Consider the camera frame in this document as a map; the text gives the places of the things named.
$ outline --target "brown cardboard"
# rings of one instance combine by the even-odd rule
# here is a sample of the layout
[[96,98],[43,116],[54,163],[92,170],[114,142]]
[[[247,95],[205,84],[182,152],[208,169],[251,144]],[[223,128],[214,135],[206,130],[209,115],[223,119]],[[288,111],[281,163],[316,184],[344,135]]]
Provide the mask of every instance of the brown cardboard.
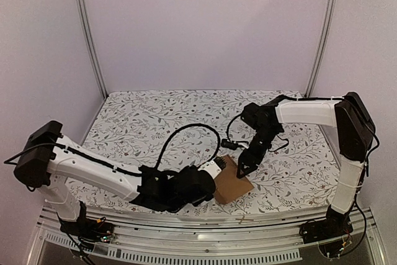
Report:
[[254,186],[247,177],[241,179],[236,177],[237,164],[229,155],[222,158],[226,162],[226,167],[215,178],[216,191],[214,197],[220,204],[227,204],[251,191]]

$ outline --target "vertical metal pole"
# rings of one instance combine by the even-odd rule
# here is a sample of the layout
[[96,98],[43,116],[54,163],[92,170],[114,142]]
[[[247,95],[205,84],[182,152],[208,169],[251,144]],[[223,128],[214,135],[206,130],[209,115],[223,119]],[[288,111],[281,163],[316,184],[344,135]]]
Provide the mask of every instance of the vertical metal pole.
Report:
[[104,81],[104,77],[102,75],[102,71],[100,70],[99,60],[97,57],[97,52],[94,45],[94,40],[91,34],[91,28],[89,26],[88,16],[87,16],[87,8],[85,0],[76,0],[77,7],[79,10],[81,27],[83,28],[84,37],[86,39],[88,54],[91,60],[92,70],[94,71],[94,76],[98,84],[98,88],[100,94],[103,99],[106,99],[109,93],[106,90],[106,85]]
[[309,83],[306,87],[305,97],[310,97],[313,93],[316,85],[316,80],[323,60],[327,39],[329,35],[329,29],[331,28],[332,15],[334,14],[336,0],[328,0],[327,9],[323,23],[323,29],[321,30],[320,41],[317,47],[316,57],[313,63],[313,69],[311,70]]

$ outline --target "floral tablecloth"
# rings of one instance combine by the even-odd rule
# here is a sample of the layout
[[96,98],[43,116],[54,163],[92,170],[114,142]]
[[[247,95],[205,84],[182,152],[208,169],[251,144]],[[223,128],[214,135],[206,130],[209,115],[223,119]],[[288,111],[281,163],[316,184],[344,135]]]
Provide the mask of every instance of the floral tablecloth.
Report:
[[[225,137],[233,116],[250,103],[264,104],[279,94],[297,97],[292,91],[133,91],[114,92],[106,100],[84,147],[115,161],[154,166],[167,137],[177,128],[205,123]],[[259,169],[248,176],[255,188],[238,200],[218,204],[215,200],[199,207],[188,205],[178,214],[225,216],[280,212],[328,205],[336,190],[339,170],[329,147],[315,125],[284,125],[290,144],[278,152],[266,153]],[[250,140],[254,131],[237,120],[231,127],[235,140]],[[283,144],[276,138],[273,148]],[[166,150],[160,169],[181,169],[209,158],[216,137],[204,128],[190,128],[178,134]],[[237,160],[240,151],[224,148]],[[130,204],[98,187],[74,179],[67,182],[71,192],[87,205],[115,210],[152,212]]]

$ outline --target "brown box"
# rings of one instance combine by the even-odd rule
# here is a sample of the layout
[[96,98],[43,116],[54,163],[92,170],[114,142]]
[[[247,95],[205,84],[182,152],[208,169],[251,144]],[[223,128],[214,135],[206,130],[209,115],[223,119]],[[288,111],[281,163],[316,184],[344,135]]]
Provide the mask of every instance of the brown box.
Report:
[[226,168],[215,178],[216,191],[214,197],[220,204],[227,204],[251,191],[254,186],[247,177],[241,179],[236,177],[237,164],[229,155],[222,158],[226,162]]

